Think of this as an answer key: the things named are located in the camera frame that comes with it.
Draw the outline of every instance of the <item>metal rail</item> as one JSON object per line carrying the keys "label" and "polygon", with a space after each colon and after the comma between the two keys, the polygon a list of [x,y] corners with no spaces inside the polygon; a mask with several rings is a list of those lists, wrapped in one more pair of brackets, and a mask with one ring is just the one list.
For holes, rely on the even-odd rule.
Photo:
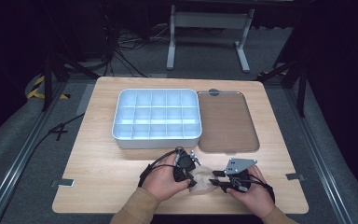
{"label": "metal rail", "polygon": [[25,170],[27,161],[31,159],[32,155],[34,154],[34,147],[36,145],[36,141],[38,140],[38,136],[48,119],[48,115],[50,114],[51,110],[53,109],[54,105],[60,99],[60,96],[65,89],[66,83],[59,82],[56,84],[56,88],[53,92],[53,101],[51,105],[45,112],[42,112],[36,120],[36,123],[31,130],[28,138],[26,139],[24,145],[19,152],[16,160],[14,160],[13,164],[11,165],[10,169],[7,171],[7,174],[0,186],[0,219],[2,215],[5,213],[5,210],[10,203],[11,198],[16,190],[17,185],[20,182],[21,175]]}
{"label": "metal rail", "polygon": [[324,162],[324,159],[321,155],[321,152],[318,148],[318,145],[315,142],[313,134],[310,130],[310,127],[306,119],[301,118],[298,113],[296,106],[296,97],[291,89],[283,90],[290,104],[291,109],[296,114],[296,120],[301,127],[302,132],[308,143],[308,149],[310,157],[315,165],[316,171],[318,172],[319,177],[321,178],[324,189],[327,193],[327,196],[330,200],[330,203],[333,206],[334,212],[336,213],[339,223],[353,223],[351,216],[348,213],[347,208],[345,207],[344,202],[339,195],[337,183],[333,175],[330,172],[328,165]]}

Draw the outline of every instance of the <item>person's left hand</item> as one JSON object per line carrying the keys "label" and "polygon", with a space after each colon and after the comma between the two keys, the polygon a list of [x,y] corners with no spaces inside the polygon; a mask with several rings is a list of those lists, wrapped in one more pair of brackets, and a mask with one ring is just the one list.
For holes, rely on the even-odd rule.
{"label": "person's left hand", "polygon": [[173,178],[173,163],[176,153],[157,163],[155,168],[145,179],[142,188],[159,198],[161,201],[170,199],[177,192],[187,189],[190,180],[176,182]]}

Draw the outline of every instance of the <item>black strap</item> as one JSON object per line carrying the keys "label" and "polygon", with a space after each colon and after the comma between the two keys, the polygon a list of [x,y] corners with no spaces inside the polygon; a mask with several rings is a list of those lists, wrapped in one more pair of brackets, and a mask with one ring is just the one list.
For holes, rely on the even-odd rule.
{"label": "black strap", "polygon": [[141,173],[141,175],[139,176],[141,179],[139,180],[138,183],[138,187],[141,188],[143,183],[145,182],[146,177],[153,171],[153,167],[159,163],[160,161],[162,161],[164,158],[167,158],[169,156],[171,156],[173,153],[177,153],[179,151],[178,148],[176,148],[173,151],[170,151],[166,154],[164,154],[163,156],[161,156],[160,158],[156,159],[153,163],[148,164],[146,169]]}

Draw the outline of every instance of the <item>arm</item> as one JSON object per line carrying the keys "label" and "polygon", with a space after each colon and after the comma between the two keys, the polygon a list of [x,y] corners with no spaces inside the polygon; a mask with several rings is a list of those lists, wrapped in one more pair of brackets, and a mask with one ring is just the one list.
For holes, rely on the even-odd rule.
{"label": "arm", "polygon": [[111,224],[150,223],[159,204],[170,199],[174,194],[188,187],[188,180],[175,182],[173,178],[173,162],[176,154],[172,154],[159,162],[147,176],[141,188],[138,188],[116,213]]}
{"label": "arm", "polygon": [[[248,172],[266,183],[257,166],[249,167]],[[265,224],[295,223],[275,206],[267,190],[260,185],[252,184],[246,193],[241,193],[234,189],[227,189],[227,193],[240,203],[243,203],[253,214],[260,217]]]}

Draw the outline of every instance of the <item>metal stand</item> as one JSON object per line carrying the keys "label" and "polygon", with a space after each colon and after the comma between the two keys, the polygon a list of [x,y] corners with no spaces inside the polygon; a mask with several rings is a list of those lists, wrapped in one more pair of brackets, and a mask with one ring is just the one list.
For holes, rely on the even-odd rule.
{"label": "metal stand", "polygon": [[43,105],[42,111],[46,111],[51,104],[52,101],[52,73],[57,78],[59,82],[66,82],[69,79],[69,73],[65,68],[65,64],[69,64],[74,67],[77,71],[82,72],[88,77],[97,79],[97,74],[90,71],[88,68],[80,65],[79,63],[75,63],[64,56],[53,53],[51,56],[48,56],[45,61],[45,69],[44,69],[44,76],[45,76],[45,103]]}
{"label": "metal stand", "polygon": [[204,27],[243,30],[241,40],[235,42],[235,48],[241,62],[242,71],[244,73],[249,73],[250,68],[246,60],[245,52],[243,51],[243,46],[252,23],[254,13],[254,9],[250,9],[248,14],[176,12],[175,6],[172,5],[170,21],[171,37],[168,49],[167,69],[173,70],[175,58],[175,27]]}

